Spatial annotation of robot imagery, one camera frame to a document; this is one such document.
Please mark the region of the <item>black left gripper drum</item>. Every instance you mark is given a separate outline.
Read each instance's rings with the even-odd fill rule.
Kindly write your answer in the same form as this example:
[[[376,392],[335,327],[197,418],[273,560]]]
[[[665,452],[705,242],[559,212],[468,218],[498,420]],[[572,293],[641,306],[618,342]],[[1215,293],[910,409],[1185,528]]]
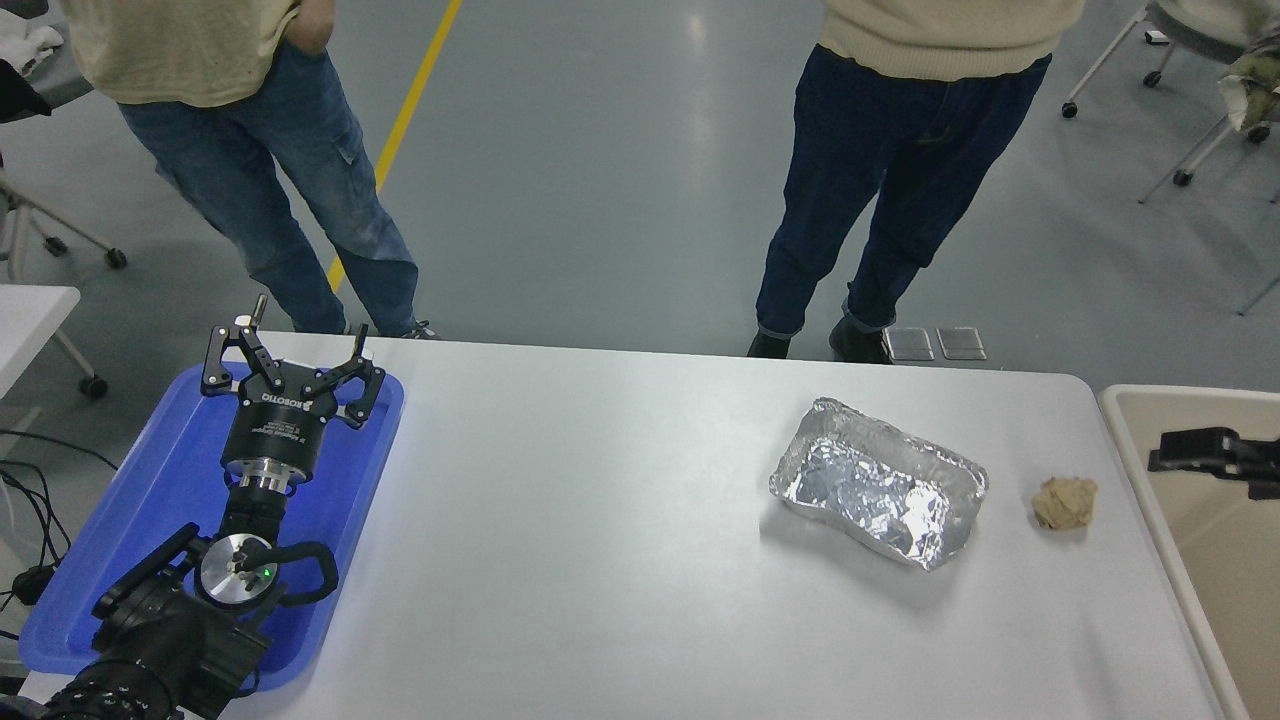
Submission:
[[[265,374],[253,372],[239,382],[236,410],[220,464],[242,475],[244,466],[269,459],[291,469],[292,480],[311,480],[317,465],[323,437],[337,413],[334,391],[305,398],[303,389],[316,387],[319,369],[282,365],[283,384],[274,386]]]

